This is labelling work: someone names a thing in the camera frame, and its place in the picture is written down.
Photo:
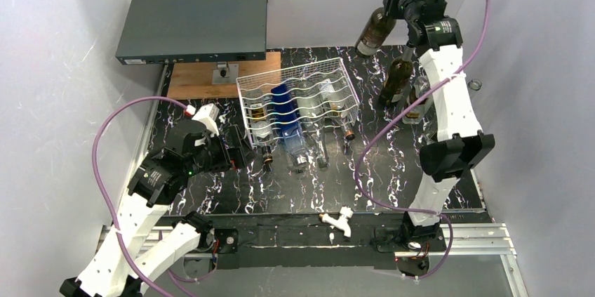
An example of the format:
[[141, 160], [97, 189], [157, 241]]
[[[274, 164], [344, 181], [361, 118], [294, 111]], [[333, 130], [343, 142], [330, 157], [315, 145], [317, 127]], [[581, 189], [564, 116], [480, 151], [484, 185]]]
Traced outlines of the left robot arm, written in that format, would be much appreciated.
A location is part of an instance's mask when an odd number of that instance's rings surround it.
[[92, 261], [77, 277], [66, 279], [63, 296], [142, 296], [149, 285], [186, 253], [199, 248], [213, 228], [190, 213], [146, 252], [141, 247], [192, 176], [245, 167], [254, 158], [244, 129], [221, 130], [205, 120], [184, 119], [165, 143], [151, 150], [128, 184], [113, 224]]

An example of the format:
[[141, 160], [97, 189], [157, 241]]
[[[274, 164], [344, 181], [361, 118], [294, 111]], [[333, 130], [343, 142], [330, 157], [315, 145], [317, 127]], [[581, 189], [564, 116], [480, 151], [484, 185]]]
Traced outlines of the aluminium rail frame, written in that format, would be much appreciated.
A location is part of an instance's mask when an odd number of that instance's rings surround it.
[[237, 225], [220, 228], [223, 241], [215, 252], [220, 270], [241, 268], [373, 267], [399, 270], [421, 277], [442, 258], [499, 256], [514, 296], [528, 292], [516, 262], [516, 250], [503, 223], [455, 223], [441, 225], [430, 240], [399, 243], [396, 228], [356, 223], [351, 239], [328, 225]]

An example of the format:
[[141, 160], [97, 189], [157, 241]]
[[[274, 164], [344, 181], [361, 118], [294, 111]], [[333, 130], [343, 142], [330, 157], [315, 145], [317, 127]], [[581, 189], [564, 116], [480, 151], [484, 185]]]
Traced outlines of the blue square glass bottle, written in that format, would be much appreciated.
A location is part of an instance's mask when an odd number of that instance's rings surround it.
[[308, 164], [305, 139], [296, 115], [296, 106], [285, 84], [272, 88], [272, 100], [276, 122], [281, 130], [283, 146], [296, 172], [303, 172]]

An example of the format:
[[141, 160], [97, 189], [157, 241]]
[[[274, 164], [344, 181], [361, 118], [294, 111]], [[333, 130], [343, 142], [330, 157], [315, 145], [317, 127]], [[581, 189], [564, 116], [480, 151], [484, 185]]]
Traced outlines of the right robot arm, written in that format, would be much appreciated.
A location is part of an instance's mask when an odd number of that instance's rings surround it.
[[434, 238], [440, 213], [462, 175], [495, 146], [474, 114], [463, 73], [462, 34], [445, 14], [446, 0], [384, 0], [389, 18], [404, 20], [408, 42], [421, 48], [420, 64], [436, 110], [437, 141], [422, 147], [422, 180], [406, 210], [399, 234], [404, 242]]

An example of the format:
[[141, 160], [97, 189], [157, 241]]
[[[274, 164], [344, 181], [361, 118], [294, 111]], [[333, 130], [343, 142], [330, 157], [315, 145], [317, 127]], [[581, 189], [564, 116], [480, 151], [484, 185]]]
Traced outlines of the wooden board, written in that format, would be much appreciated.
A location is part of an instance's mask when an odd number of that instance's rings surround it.
[[222, 63], [182, 63], [173, 68], [167, 96], [176, 100], [235, 98], [237, 77], [246, 77], [281, 68], [278, 51], [266, 53], [265, 60]]

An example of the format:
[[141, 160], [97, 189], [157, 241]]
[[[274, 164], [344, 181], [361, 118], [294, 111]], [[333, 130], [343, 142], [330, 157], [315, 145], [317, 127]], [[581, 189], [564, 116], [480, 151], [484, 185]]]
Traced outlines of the tall clear bottle black label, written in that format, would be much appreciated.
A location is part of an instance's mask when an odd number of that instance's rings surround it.
[[467, 83], [467, 88], [470, 91], [477, 92], [477, 91], [481, 90], [482, 85], [483, 85], [482, 82], [479, 81], [478, 79], [472, 79]]

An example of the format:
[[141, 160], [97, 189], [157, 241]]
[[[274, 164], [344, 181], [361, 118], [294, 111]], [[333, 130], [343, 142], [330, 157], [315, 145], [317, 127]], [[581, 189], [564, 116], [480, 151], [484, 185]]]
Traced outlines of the clear bottle copper cap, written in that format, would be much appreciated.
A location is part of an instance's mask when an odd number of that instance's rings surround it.
[[355, 139], [355, 133], [348, 118], [349, 87], [339, 79], [332, 81], [327, 78], [321, 82], [319, 88], [323, 106], [328, 111], [331, 121], [341, 127], [345, 140]]

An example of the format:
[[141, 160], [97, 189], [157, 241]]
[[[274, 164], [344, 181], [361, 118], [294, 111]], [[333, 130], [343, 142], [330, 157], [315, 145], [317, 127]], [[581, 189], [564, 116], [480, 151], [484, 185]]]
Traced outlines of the grey metal stand bracket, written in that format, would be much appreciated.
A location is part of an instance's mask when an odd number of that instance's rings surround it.
[[213, 70], [212, 84], [235, 84], [239, 75], [239, 64], [217, 62]]

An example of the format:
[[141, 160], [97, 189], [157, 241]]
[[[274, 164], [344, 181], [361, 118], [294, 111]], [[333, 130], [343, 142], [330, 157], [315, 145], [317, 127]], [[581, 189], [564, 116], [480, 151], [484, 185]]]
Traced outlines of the dark green wine bottle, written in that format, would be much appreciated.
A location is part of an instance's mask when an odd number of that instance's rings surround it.
[[396, 24], [389, 18], [384, 7], [376, 8], [355, 43], [356, 54], [362, 58], [375, 55], [390, 35]]

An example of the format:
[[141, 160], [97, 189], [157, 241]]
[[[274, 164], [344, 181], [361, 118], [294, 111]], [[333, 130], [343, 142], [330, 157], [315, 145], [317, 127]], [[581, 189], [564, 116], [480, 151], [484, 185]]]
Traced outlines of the white faucet tap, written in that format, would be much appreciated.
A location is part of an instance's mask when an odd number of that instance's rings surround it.
[[342, 231], [345, 237], [352, 236], [352, 229], [349, 226], [349, 219], [354, 215], [352, 208], [348, 206], [342, 206], [339, 210], [338, 217], [333, 218], [328, 213], [321, 213], [319, 218], [322, 223], [329, 224], [330, 226], [337, 228]]

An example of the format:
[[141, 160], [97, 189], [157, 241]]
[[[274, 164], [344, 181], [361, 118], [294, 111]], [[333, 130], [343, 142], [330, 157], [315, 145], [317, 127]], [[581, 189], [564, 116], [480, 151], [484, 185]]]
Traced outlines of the grey rack-mount device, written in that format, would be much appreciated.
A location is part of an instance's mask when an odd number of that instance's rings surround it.
[[122, 65], [264, 60], [268, 0], [131, 0]]

